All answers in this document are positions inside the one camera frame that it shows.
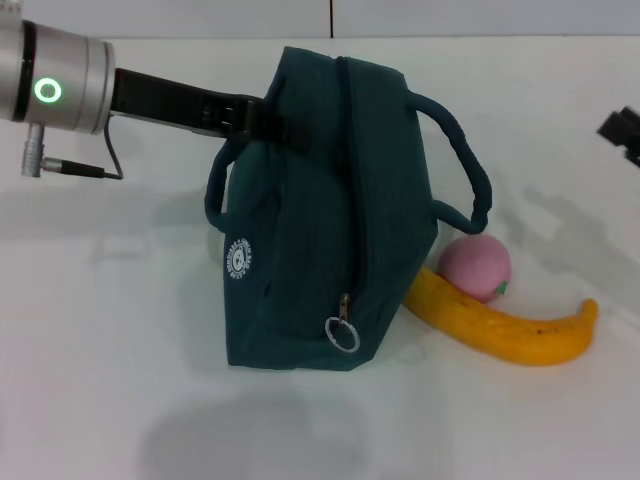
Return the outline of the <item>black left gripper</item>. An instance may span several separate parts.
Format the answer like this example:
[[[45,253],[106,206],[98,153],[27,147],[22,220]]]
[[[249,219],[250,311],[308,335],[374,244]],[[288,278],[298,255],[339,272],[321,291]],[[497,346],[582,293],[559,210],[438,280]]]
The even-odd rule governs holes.
[[[115,70],[111,113],[199,135],[249,138],[291,149],[309,147],[309,128],[256,97],[226,94],[139,72]]]

